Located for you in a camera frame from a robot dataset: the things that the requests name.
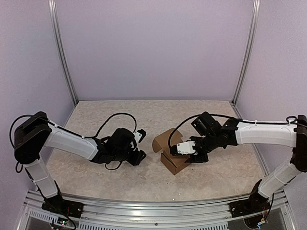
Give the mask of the brown cardboard paper box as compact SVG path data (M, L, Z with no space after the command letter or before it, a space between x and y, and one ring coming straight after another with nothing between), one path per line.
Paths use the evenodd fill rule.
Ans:
M170 134L174 131L171 128L162 134L156 136L152 142L152 148L155 153L160 152L160 160L162 164L173 174L176 175L186 167L190 165L189 156L173 156L170 153L168 146L168 138Z

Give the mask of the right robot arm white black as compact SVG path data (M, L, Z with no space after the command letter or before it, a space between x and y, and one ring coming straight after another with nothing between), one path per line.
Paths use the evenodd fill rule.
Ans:
M176 153L189 155L193 163L208 161L208 153L217 148L240 144L273 144L292 148L289 161L259 180L249 197L230 203L232 216L261 212L270 208L269 198L307 171L307 118L291 116L285 122L257 122L230 117L221 125L213 115L204 112L192 123L198 137L176 144Z

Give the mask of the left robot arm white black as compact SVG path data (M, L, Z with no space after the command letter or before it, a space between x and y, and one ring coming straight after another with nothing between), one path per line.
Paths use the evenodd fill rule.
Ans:
M17 120L22 118L26 118L26 121L18 127L11 126L9 131L14 157L37 186L46 207L57 213L67 210L72 202L62 197L59 186L41 160L42 148L62 150L104 165L126 161L132 166L138 166L146 157L146 153L138 149L138 144L146 136L143 129L130 131L117 128L111 136L99 139L98 135L83 136L59 126L49 120L43 111L22 115Z

